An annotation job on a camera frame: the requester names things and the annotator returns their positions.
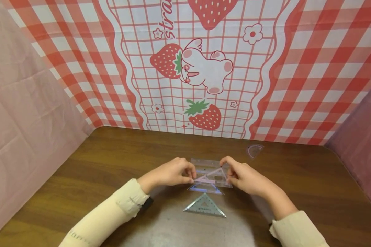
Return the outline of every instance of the sleeve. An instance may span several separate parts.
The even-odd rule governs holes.
[[[100,246],[121,224],[136,217],[149,198],[136,179],[131,179],[79,221],[59,247]]]
[[[304,211],[274,220],[269,231],[284,247],[329,247]]]

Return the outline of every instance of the table surface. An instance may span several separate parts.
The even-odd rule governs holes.
[[[264,149],[251,161],[246,149],[254,143]],[[331,246],[371,247],[371,204],[327,148],[112,127],[86,139],[1,230],[0,246],[58,246],[71,227],[129,179],[174,157],[219,160],[226,155],[282,187]],[[223,188],[224,196],[209,196],[226,219],[185,213],[201,195],[187,188],[155,190],[151,207],[102,246],[280,246],[268,232],[264,201]]]

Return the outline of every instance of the wavy border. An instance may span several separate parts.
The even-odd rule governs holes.
[[[102,12],[106,16],[106,18],[113,25],[114,31],[115,30],[122,30],[121,27],[120,27],[120,24],[118,23],[117,18],[111,12],[111,10],[109,8],[109,5],[107,3],[107,0],[99,0],[99,5],[100,5],[100,8],[102,9]],[[128,85],[128,82],[132,83],[133,69],[132,69],[128,59],[126,58],[125,54],[123,52],[120,52],[122,50],[122,47],[121,47],[122,38],[123,38],[122,31],[119,34],[114,34],[114,49],[115,49],[115,52],[117,53],[118,57],[120,58],[120,60],[124,63],[124,65],[126,67],[126,71],[128,72],[126,74],[126,81],[125,82],[123,81],[122,83],[126,83]],[[142,103],[142,99],[139,95],[139,92],[136,90],[136,88],[133,85],[132,86],[128,85],[128,88],[134,94],[134,96],[136,98],[136,103],[135,103],[134,107],[135,107],[137,113],[143,119],[143,123],[142,123],[143,129],[148,130],[148,128],[147,128],[147,115],[142,111],[142,109],[140,107],[140,105]]]
[[[251,111],[253,112],[251,115],[251,118],[245,122],[244,130],[245,130],[245,135],[243,136],[243,139],[250,139],[251,138],[251,131],[250,127],[253,123],[255,123],[259,117],[259,110],[258,110],[258,104],[261,101],[262,98],[266,96],[266,94],[269,91],[269,88],[271,87],[271,80],[269,78],[269,71],[271,70],[272,66],[274,63],[279,60],[281,57],[284,48],[285,48],[285,43],[286,43],[286,35],[284,36],[284,42],[277,42],[277,33],[283,32],[284,27],[283,26],[277,26],[277,23],[286,23],[287,18],[289,18],[290,14],[292,11],[295,9],[297,6],[299,0],[290,0],[289,3],[287,4],[287,7],[282,11],[282,13],[279,15],[279,17],[276,20],[275,23],[275,28],[274,28],[274,36],[276,37],[275,39],[275,51],[272,54],[271,58],[262,66],[260,73],[261,73],[261,78],[262,78],[262,88],[259,91],[259,93],[254,96],[254,98],[251,100],[250,106],[251,106]]]

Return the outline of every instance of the hand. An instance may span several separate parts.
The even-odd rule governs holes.
[[[196,169],[185,158],[174,158],[138,179],[144,193],[158,185],[191,184],[196,178]]]
[[[229,164],[227,182],[244,192],[266,198],[271,193],[271,190],[279,189],[274,182],[251,168],[248,164],[239,163],[227,156],[221,159],[220,166],[223,166],[226,162]]]

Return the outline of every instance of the star illustration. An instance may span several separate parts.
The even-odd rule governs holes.
[[[236,101],[232,101],[231,102],[231,107],[233,107],[233,108],[236,108],[236,107],[238,107],[238,102],[236,102]]]
[[[162,34],[163,32],[157,28],[153,31],[153,34],[154,34],[154,39],[162,39]]]

